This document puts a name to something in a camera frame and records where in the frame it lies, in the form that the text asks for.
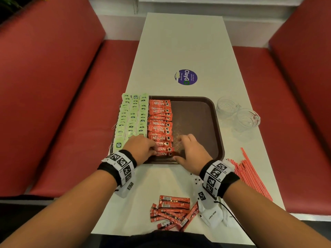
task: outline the hand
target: hand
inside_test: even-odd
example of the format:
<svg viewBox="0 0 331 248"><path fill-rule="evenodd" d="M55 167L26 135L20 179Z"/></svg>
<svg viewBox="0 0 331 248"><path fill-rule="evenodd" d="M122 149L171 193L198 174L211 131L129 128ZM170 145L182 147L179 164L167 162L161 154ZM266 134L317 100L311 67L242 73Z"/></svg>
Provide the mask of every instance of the hand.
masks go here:
<svg viewBox="0 0 331 248"><path fill-rule="evenodd" d="M145 162L150 156L156 155L156 149L155 141L143 135L130 137L123 147L123 150L130 151L137 162L137 166Z"/></svg>
<svg viewBox="0 0 331 248"><path fill-rule="evenodd" d="M173 159L189 172L199 176L201 169L212 157L192 134L180 135L177 140L184 145L186 159L179 156L174 156Z"/></svg>

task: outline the tabletop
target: tabletop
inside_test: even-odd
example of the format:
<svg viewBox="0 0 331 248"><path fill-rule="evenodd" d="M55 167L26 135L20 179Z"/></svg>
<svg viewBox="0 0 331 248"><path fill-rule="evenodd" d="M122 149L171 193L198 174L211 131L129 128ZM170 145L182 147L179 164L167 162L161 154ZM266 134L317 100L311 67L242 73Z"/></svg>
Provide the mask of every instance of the tabletop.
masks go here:
<svg viewBox="0 0 331 248"><path fill-rule="evenodd" d="M180 83L180 70L189 70L195 79ZM220 97L228 96L252 108L220 16L148 13L126 92L204 96L215 105ZM284 209L259 129L239 135L231 123L218 121L225 158L240 162L243 147L274 203ZM136 235L155 230L157 222L149 221L149 213L160 195L190 197L195 203L190 174L180 165L142 165L136 177L136 186L125 199L112 196L92 233ZM204 234L213 242L253 244L241 229L221 223L211 230L199 217L185 231Z"/></svg>

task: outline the glass cup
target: glass cup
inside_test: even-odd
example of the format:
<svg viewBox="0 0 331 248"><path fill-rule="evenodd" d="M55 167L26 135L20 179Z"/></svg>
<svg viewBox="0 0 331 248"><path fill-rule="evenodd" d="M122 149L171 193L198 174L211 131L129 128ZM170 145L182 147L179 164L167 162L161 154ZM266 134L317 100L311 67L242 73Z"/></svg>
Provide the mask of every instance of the glass cup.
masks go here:
<svg viewBox="0 0 331 248"><path fill-rule="evenodd" d="M221 119L226 119L231 117L240 109L240 105L229 98L222 96L217 101L216 110L219 112Z"/></svg>
<svg viewBox="0 0 331 248"><path fill-rule="evenodd" d="M238 132L243 132L258 126L261 122L261 117L253 110L242 108L237 111L234 119L234 129Z"/></svg>

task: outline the red cushion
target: red cushion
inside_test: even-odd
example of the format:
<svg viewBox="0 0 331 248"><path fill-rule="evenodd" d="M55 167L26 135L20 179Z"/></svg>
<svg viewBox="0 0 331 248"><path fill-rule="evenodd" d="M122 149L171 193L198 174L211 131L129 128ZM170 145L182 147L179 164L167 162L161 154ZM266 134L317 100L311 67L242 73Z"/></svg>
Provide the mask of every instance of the red cushion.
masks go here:
<svg viewBox="0 0 331 248"><path fill-rule="evenodd" d="M138 41L106 40L30 194L59 197L108 154Z"/></svg>
<svg viewBox="0 0 331 248"><path fill-rule="evenodd" d="M331 164L268 50L233 49L286 210L331 215Z"/></svg>
<svg viewBox="0 0 331 248"><path fill-rule="evenodd" d="M269 41L331 149L331 0L304 0Z"/></svg>
<svg viewBox="0 0 331 248"><path fill-rule="evenodd" d="M0 196L33 181L104 36L88 0L38 0L1 27Z"/></svg>

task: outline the seat backrest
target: seat backrest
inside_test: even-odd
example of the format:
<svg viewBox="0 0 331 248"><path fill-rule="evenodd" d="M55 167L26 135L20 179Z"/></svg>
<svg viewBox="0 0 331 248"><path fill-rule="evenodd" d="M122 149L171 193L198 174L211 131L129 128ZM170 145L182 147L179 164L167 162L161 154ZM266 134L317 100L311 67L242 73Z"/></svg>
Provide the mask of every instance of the seat backrest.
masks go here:
<svg viewBox="0 0 331 248"><path fill-rule="evenodd" d="M104 36L88 0L37 0L0 27L0 196L34 179Z"/></svg>
<svg viewBox="0 0 331 248"><path fill-rule="evenodd" d="M328 150L331 149L330 23L331 0L304 0L269 41Z"/></svg>

